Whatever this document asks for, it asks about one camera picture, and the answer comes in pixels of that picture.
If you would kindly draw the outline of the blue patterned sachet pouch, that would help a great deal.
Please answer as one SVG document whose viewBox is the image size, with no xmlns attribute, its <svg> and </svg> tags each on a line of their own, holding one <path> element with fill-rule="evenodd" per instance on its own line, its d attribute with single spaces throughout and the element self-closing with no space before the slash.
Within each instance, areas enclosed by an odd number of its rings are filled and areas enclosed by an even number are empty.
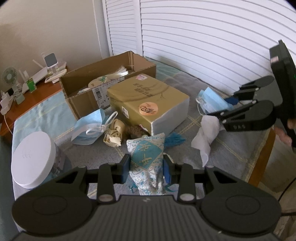
<svg viewBox="0 0 296 241">
<path fill-rule="evenodd" d="M 165 134 L 127 140 L 129 174 L 140 195 L 164 195 L 163 158 Z"/>
</svg>

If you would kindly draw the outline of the cream scrunchie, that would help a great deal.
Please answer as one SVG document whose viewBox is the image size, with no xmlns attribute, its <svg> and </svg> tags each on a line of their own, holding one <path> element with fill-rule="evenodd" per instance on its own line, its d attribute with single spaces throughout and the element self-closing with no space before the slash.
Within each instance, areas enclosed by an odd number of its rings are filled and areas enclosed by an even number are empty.
<svg viewBox="0 0 296 241">
<path fill-rule="evenodd" d="M 125 124 L 115 119 L 104 133 L 103 142 L 110 147 L 120 147 L 125 137 Z"/>
</svg>

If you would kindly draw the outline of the brown scrunchie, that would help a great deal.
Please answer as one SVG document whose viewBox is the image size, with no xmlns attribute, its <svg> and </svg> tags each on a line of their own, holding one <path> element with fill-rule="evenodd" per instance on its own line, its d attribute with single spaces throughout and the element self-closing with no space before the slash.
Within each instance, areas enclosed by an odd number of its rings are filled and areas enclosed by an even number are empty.
<svg viewBox="0 0 296 241">
<path fill-rule="evenodd" d="M 149 133 L 145 131 L 141 126 L 127 126 L 125 128 L 127 137 L 131 139 L 141 138 L 142 136 L 149 136 Z"/>
</svg>

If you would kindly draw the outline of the beige embroidered drawstring pouch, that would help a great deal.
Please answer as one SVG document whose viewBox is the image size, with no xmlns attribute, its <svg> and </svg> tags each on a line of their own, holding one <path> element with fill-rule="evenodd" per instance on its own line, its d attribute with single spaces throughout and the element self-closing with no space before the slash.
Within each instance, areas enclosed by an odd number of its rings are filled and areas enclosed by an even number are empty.
<svg viewBox="0 0 296 241">
<path fill-rule="evenodd" d="M 77 94 L 86 92 L 87 90 L 98 87 L 99 85 L 106 84 L 114 80 L 118 80 L 122 77 L 125 77 L 126 75 L 128 75 L 128 70 L 125 67 L 121 66 L 114 73 L 110 73 L 93 79 L 88 83 L 87 87 L 79 90 Z"/>
</svg>

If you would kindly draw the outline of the grey blue checked blanket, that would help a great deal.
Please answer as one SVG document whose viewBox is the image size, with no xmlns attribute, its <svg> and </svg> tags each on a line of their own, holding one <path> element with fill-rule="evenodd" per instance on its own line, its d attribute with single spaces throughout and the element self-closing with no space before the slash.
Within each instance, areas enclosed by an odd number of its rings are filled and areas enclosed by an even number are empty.
<svg viewBox="0 0 296 241">
<path fill-rule="evenodd" d="M 188 163 L 195 169 L 201 169 L 200 152 L 191 146 L 191 142 L 201 126 L 202 119 L 195 98 L 200 90 L 207 87 L 207 84 L 170 65 L 156 62 L 156 67 L 158 80 L 190 97 L 188 116 L 175 129 L 185 142 L 166 149 L 166 153 L 176 163 Z M 120 161 L 127 152 L 125 144 L 115 148 L 109 147 L 101 138 L 89 146 L 72 144 L 70 139 L 75 123 L 76 119 L 65 101 L 63 92 L 58 92 L 16 120 L 12 148 L 15 149 L 22 139 L 33 132 L 45 132 L 68 157 L 66 169 L 77 166 L 96 169 L 101 164 Z M 249 181 L 262 149 L 270 138 L 270 131 L 234 133 L 221 131 L 211 144 L 208 163 L 237 178 Z"/>
</svg>

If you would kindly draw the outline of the white louvered door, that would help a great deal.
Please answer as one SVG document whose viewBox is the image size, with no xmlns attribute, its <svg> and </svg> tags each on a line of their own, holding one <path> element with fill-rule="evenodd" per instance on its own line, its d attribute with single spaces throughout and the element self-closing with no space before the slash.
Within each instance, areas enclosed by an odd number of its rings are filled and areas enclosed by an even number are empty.
<svg viewBox="0 0 296 241">
<path fill-rule="evenodd" d="M 295 56 L 295 1 L 103 1 L 111 55 L 133 51 L 226 93 L 270 75 L 269 49 Z"/>
</svg>

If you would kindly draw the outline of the clear jar white lid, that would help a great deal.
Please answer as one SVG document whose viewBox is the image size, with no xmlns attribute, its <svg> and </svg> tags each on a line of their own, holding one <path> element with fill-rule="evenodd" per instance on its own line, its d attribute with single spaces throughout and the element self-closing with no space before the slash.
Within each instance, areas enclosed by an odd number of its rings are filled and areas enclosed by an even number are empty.
<svg viewBox="0 0 296 241">
<path fill-rule="evenodd" d="M 13 180 L 33 189 L 72 169 L 67 155 L 45 132 L 33 132 L 17 146 L 12 156 Z"/>
</svg>

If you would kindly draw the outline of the gold tissue pack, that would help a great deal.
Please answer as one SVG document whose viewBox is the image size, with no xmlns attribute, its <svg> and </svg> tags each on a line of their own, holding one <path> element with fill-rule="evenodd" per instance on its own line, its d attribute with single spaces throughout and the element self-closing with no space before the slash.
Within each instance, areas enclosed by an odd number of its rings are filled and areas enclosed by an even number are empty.
<svg viewBox="0 0 296 241">
<path fill-rule="evenodd" d="M 150 135 L 170 134 L 187 117 L 190 97 L 170 85 L 139 74 L 107 89 L 110 106 L 130 126 Z"/>
</svg>

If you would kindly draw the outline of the brown cardboard box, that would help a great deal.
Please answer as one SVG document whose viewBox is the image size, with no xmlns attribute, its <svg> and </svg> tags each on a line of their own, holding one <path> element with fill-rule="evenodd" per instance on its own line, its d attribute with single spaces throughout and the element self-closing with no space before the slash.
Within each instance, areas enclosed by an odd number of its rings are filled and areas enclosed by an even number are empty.
<svg viewBox="0 0 296 241">
<path fill-rule="evenodd" d="M 112 78 L 97 87 L 90 84 L 95 79 L 115 73 L 121 67 L 127 70 L 127 75 Z M 156 65 L 132 51 L 127 51 L 66 73 L 61 77 L 60 84 L 66 102 L 78 120 L 97 109 L 108 108 L 107 89 L 139 74 L 155 77 Z"/>
</svg>

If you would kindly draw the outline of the wooden nightstand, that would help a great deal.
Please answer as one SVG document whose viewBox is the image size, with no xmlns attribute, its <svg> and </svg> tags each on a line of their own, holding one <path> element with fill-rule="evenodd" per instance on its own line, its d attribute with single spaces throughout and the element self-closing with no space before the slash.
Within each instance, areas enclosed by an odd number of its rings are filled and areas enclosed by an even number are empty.
<svg viewBox="0 0 296 241">
<path fill-rule="evenodd" d="M 7 114 L 1 114 L 1 136 L 7 138 L 8 141 L 11 142 L 12 134 L 10 133 L 10 130 L 12 131 L 14 128 L 14 122 L 34 106 L 61 90 L 61 85 L 58 82 L 45 83 L 43 79 L 37 83 L 37 89 L 34 92 L 30 93 L 27 91 L 23 94 L 25 100 L 21 104 L 17 104 L 16 101 L 13 100 L 11 109 L 7 112 Z"/>
</svg>

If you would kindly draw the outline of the white remote control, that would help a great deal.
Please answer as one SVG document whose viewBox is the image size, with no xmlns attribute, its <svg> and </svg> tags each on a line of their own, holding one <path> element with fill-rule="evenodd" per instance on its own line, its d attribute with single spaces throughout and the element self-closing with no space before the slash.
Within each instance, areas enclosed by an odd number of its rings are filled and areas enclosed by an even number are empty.
<svg viewBox="0 0 296 241">
<path fill-rule="evenodd" d="M 65 75 L 66 73 L 67 73 L 66 69 L 56 72 L 53 75 L 46 78 L 45 83 L 48 83 L 48 82 L 55 82 L 56 83 L 57 82 L 56 80 L 59 79 L 60 77 L 62 77 L 63 75 Z"/>
</svg>

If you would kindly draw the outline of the green white small bottle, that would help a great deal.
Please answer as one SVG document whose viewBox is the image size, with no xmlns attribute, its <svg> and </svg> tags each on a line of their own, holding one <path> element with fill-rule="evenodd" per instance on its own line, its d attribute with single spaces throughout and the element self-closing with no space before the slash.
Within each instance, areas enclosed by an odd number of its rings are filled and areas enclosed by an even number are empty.
<svg viewBox="0 0 296 241">
<path fill-rule="evenodd" d="M 27 82 L 26 82 L 26 84 L 28 86 L 28 89 L 29 89 L 29 92 L 30 93 L 34 92 L 37 89 L 36 84 L 35 84 L 33 78 L 28 79 Z"/>
</svg>

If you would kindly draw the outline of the white power strip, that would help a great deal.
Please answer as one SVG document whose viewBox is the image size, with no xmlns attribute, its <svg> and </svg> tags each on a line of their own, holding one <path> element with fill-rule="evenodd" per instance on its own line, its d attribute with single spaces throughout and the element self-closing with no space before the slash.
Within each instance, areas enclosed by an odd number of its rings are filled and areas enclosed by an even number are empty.
<svg viewBox="0 0 296 241">
<path fill-rule="evenodd" d="M 5 115 L 11 109 L 14 96 L 10 96 L 8 93 L 1 91 L 1 114 Z"/>
</svg>

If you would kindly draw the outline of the white phone stand device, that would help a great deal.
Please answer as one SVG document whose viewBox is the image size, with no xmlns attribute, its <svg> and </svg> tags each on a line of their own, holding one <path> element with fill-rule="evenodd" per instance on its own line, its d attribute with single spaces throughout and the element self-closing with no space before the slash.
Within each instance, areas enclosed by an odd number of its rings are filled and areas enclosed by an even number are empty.
<svg viewBox="0 0 296 241">
<path fill-rule="evenodd" d="M 51 70 L 53 73 L 56 73 L 56 67 L 58 64 L 57 58 L 54 53 L 50 53 L 44 56 L 44 61 L 48 70 Z"/>
</svg>

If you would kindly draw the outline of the small green desk fan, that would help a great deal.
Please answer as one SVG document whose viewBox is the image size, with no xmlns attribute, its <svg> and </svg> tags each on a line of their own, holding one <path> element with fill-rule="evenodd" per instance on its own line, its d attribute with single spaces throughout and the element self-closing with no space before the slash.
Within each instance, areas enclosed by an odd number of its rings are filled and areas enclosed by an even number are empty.
<svg viewBox="0 0 296 241">
<path fill-rule="evenodd" d="M 1 76 L 2 81 L 12 87 L 13 93 L 11 96 L 17 104 L 21 104 L 25 100 L 25 97 L 22 93 L 22 85 L 17 81 L 17 78 L 17 71 L 13 67 L 6 68 Z"/>
</svg>

